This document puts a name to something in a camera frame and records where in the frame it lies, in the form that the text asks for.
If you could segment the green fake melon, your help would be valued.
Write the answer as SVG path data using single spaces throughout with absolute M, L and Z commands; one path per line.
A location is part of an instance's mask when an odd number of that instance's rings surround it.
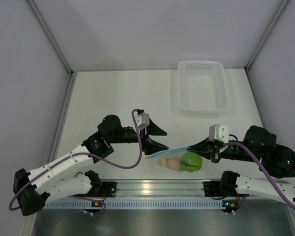
M 193 153 L 186 152 L 181 157 L 181 170 L 185 172 L 196 172 L 202 167 L 202 157 Z

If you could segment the beige fake garlic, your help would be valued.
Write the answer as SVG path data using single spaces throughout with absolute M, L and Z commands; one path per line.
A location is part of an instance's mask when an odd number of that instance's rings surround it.
M 162 167 L 167 167 L 168 166 L 168 158 L 164 157 L 164 158 L 160 158 L 158 160 L 158 164 Z

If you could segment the clear zip top bag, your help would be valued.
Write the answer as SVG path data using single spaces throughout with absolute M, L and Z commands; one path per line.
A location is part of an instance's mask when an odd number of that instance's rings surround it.
M 188 151 L 187 147 L 170 149 L 146 155 L 145 159 L 155 162 L 162 168 L 176 172 L 203 172 L 212 167 L 209 160 L 199 154 Z

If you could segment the pink fake egg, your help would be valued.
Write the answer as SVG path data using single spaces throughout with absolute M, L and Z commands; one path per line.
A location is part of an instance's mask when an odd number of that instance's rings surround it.
M 179 158 L 169 158 L 167 167 L 170 170 L 180 171 L 180 169 L 181 169 L 180 159 Z

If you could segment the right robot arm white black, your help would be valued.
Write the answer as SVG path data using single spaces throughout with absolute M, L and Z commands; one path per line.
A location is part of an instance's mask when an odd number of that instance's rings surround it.
M 219 163 L 221 159 L 256 163 L 265 179 L 245 176 L 243 171 L 224 171 L 219 189 L 225 195 L 255 195 L 285 203 L 295 210 L 295 152 L 279 145 L 276 135 L 251 126 L 243 141 L 229 138 L 229 128 L 212 125 L 208 137 L 187 148 L 189 152 Z

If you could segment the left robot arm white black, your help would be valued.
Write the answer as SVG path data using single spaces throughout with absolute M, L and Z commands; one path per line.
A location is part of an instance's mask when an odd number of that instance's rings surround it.
M 114 152 L 113 144 L 138 144 L 138 159 L 144 154 L 168 150 L 166 145 L 151 138 L 166 136 L 167 132 L 158 127 L 144 110 L 135 109 L 131 116 L 134 125 L 123 127 L 118 116 L 108 115 L 98 125 L 97 132 L 68 154 L 30 171 L 18 170 L 14 176 L 14 197 L 9 210 L 20 210 L 23 216 L 29 216 L 59 199 L 102 196 L 102 181 L 90 169 L 95 163 L 102 161 L 125 170 L 133 169 L 140 163 L 136 161 L 131 166 L 122 166 L 106 160 Z

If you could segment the white plastic basket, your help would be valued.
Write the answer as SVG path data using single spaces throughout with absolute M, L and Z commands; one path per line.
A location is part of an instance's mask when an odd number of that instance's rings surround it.
M 230 109 L 227 76 L 222 63 L 182 60 L 177 65 L 178 105 L 189 114 L 220 114 Z

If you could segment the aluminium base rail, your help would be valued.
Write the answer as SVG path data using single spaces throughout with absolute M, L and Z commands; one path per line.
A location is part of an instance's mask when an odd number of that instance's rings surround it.
M 159 179 L 159 180 L 102 180 L 96 197 L 107 198 L 159 198 L 205 196 L 206 179 Z

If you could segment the left aluminium frame post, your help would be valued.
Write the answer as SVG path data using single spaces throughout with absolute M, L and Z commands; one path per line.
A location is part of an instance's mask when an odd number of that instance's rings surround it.
M 46 20 L 44 19 L 42 13 L 40 12 L 37 4 L 34 0 L 25 0 L 25 3 L 29 6 L 30 10 L 32 11 L 34 18 L 37 20 L 39 26 L 41 27 L 42 31 L 46 35 L 48 41 L 50 42 L 53 50 L 55 51 L 56 55 L 58 56 L 61 64 L 63 65 L 65 71 L 68 73 L 68 75 L 72 75 L 74 72 L 71 69 L 71 66 L 67 62 L 67 59 L 65 58 L 57 40 L 55 39 L 52 31 L 50 30 L 50 27 L 48 26 Z

